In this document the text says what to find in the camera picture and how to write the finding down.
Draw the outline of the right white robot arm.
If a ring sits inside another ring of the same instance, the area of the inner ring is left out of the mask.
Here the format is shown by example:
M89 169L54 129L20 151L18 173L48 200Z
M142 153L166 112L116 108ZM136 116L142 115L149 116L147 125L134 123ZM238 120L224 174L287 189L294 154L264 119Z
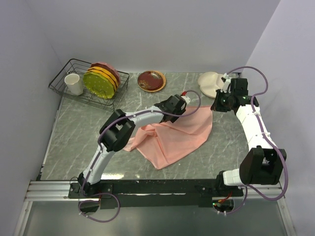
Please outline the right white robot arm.
M249 152L238 169L222 172L223 179L215 184L216 192L226 196L233 186L276 185L283 176L284 186L280 194L283 197L288 188L286 151L279 149L272 141L256 97L248 95L247 79L225 75L223 81L223 87L216 91L211 110L234 112L242 125Z

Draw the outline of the pink satin napkin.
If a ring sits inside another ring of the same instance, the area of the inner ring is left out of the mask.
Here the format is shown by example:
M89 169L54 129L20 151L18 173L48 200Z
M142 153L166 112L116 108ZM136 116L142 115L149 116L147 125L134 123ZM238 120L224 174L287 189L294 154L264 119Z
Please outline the pink satin napkin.
M180 117L174 123L153 123L139 128L124 150L137 149L155 169L160 170L204 144L211 133L212 123L210 106L201 106L194 114Z

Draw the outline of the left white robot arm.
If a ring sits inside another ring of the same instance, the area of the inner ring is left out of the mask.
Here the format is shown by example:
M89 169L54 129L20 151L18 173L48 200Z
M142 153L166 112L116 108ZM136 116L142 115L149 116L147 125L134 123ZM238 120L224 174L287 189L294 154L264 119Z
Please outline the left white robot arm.
M170 121L174 123L186 111L190 98L173 95L138 112L117 109L100 129L97 150L87 168L78 176L80 192L87 198L97 193L102 173L115 153L122 150L134 137L138 128Z

